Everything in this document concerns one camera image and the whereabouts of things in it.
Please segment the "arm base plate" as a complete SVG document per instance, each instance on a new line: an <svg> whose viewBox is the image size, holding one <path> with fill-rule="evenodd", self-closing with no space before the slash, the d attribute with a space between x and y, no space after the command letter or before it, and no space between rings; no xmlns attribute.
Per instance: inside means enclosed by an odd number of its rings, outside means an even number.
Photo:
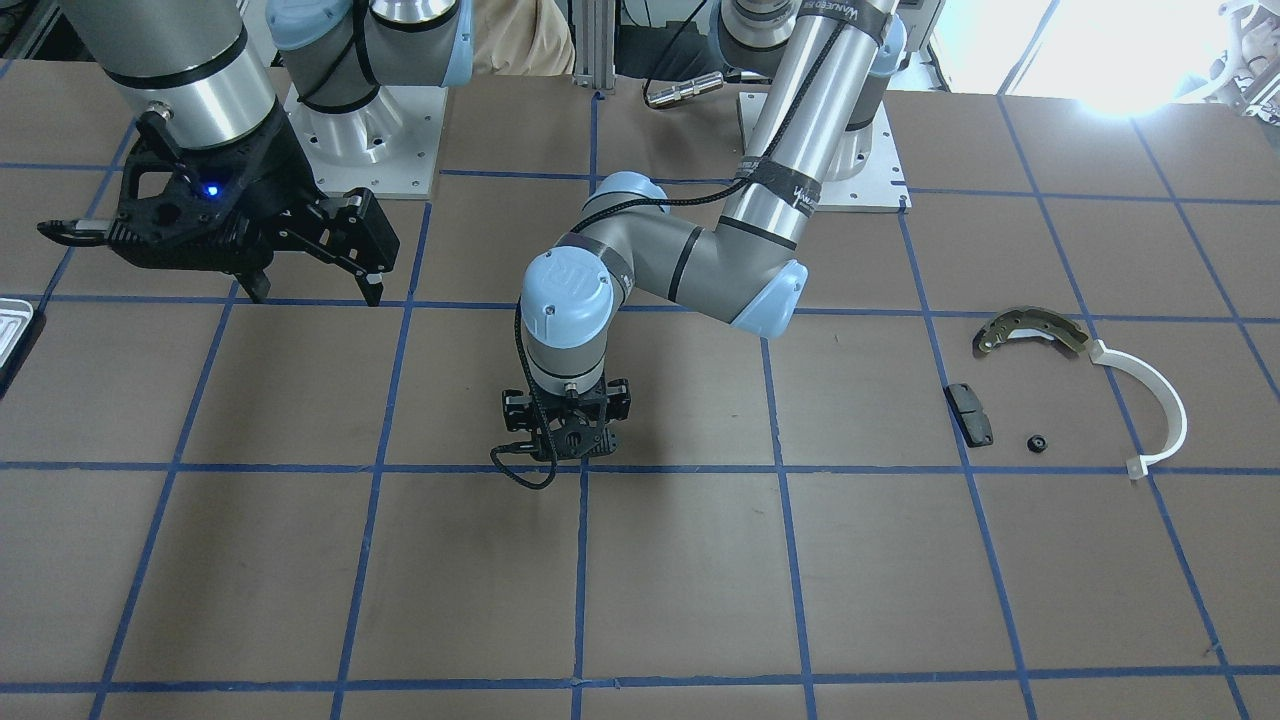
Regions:
<svg viewBox="0 0 1280 720"><path fill-rule="evenodd" d="M899 158L884 105L876 106L876 117L861 129L846 131L851 110L837 97L831 102L826 94L812 88L794 117L791 131L800 129L805 146L824 141L831 129L829 165L820 178L820 196L812 214L820 211L897 213L911 206L902 163Z"/></svg>
<svg viewBox="0 0 1280 720"><path fill-rule="evenodd" d="M346 114L315 111L297 97L289 88L285 110L325 195L365 187L379 199L431 197L448 88L384 86L367 106Z"/></svg>

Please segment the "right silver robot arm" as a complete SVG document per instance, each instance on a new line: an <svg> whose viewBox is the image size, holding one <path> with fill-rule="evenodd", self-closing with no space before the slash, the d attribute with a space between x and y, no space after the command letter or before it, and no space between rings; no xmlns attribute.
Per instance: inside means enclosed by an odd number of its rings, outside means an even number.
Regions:
<svg viewBox="0 0 1280 720"><path fill-rule="evenodd" d="M219 272L256 304L278 252L351 274L375 307L399 238L360 179L330 190L314 163L371 170L417 160L396 87L451 87L474 70L471 1L270 1L265 20L296 91L288 111L230 1L65 1L61 9L134 110L114 215L49 220L67 247L133 266Z"/></svg>

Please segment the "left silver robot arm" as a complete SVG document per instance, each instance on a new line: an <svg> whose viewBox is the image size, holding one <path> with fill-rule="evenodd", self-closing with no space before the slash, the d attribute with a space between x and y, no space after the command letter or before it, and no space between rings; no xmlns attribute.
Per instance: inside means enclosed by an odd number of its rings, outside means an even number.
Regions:
<svg viewBox="0 0 1280 720"><path fill-rule="evenodd" d="M634 290L740 331L780 337L808 278L797 242L838 146L881 99L902 51L893 1L722 1L723 61L771 79L713 228L675 217L648 177L618 172L579 222L524 273L515 343L527 392L502 396L506 428L530 438L492 451L539 462L616 450L630 392L608 380L609 324Z"/></svg>

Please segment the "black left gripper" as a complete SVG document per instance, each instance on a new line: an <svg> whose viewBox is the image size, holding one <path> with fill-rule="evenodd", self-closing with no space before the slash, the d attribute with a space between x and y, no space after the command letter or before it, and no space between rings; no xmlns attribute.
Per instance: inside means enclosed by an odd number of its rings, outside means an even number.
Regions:
<svg viewBox="0 0 1280 720"><path fill-rule="evenodd" d="M532 393L507 389L502 393L506 429L527 430L531 438L502 445L502 452L529 454L538 462L552 459L573 460L613 454L618 438L609 428L628 416L628 380L600 379L589 391L550 395L541 388Z"/></svg>

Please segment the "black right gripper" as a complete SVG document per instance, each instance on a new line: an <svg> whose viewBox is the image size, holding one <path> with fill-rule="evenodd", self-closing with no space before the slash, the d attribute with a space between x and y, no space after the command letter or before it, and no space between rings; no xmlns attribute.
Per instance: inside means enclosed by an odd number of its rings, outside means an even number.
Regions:
<svg viewBox="0 0 1280 720"><path fill-rule="evenodd" d="M151 109L134 124L115 214L40 222L38 233L108 247L143 269L225 273L252 304L270 295L265 270L276 252L306 252L349 273L366 305L380 306L399 238L371 190L332 199L317 187L280 105L214 149L179 147L175 120Z"/></svg>

